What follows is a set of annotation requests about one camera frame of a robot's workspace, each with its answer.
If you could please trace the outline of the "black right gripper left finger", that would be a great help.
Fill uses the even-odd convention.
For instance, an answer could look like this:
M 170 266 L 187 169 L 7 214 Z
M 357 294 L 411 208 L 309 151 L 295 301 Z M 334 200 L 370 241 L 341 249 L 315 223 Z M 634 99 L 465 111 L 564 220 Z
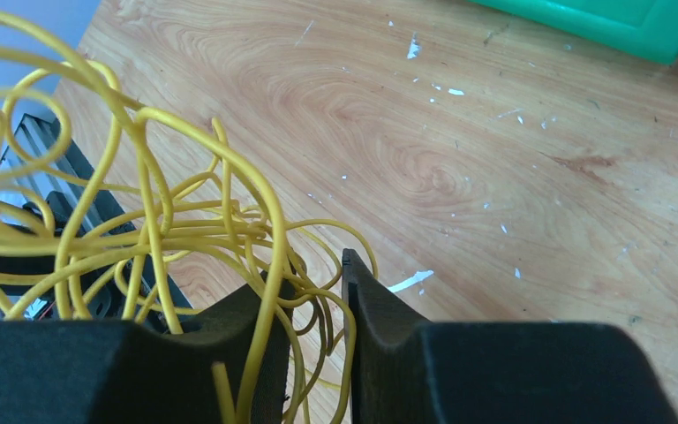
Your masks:
M 0 322 L 0 423 L 218 423 L 212 366 L 238 392 L 260 298 L 242 286 L 163 335 L 120 320 Z

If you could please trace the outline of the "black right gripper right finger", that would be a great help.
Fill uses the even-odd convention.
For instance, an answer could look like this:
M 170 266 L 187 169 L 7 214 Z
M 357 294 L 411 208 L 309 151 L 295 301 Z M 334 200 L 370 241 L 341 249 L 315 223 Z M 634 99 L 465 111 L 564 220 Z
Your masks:
M 676 423 L 630 336 L 597 322 L 433 322 L 343 251 L 355 423 Z

